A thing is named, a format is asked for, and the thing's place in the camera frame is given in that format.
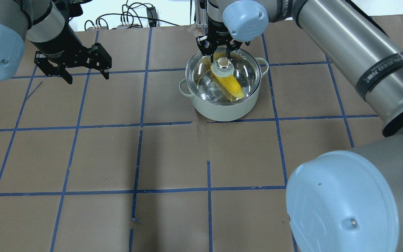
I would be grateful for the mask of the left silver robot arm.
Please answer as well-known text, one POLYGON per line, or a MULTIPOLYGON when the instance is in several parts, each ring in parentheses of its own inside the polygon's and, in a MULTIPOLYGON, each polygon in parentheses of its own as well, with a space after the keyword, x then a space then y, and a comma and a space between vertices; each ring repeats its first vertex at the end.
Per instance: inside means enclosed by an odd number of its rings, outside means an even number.
POLYGON ((85 0, 0 0, 0 81, 12 78, 24 56, 24 42, 37 48, 35 65, 48 77, 73 79, 67 68, 98 70, 109 78, 112 57, 100 44, 87 48, 69 25, 83 14, 85 0))

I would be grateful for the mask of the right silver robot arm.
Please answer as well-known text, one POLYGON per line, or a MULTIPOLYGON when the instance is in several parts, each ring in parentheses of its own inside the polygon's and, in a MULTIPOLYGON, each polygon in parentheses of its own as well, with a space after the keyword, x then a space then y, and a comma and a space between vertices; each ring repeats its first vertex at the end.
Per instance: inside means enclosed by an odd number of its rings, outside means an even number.
POLYGON ((294 248, 403 252, 402 49, 342 0, 301 0, 296 24, 325 64, 272 70, 284 189, 221 189, 208 164, 214 251, 277 251, 273 196, 285 193, 294 248))

